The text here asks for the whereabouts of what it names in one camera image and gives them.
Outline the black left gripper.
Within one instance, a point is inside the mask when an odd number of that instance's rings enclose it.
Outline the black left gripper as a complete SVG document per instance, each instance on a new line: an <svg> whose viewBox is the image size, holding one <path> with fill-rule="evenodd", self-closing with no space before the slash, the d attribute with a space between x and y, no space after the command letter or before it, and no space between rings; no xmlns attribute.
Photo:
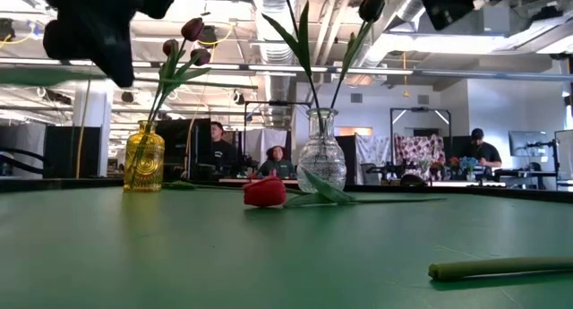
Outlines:
<svg viewBox="0 0 573 309"><path fill-rule="evenodd" d="M90 59L121 88L133 85L130 24L137 12L163 18L175 0L46 0L57 17L43 46L54 59Z"/></svg>

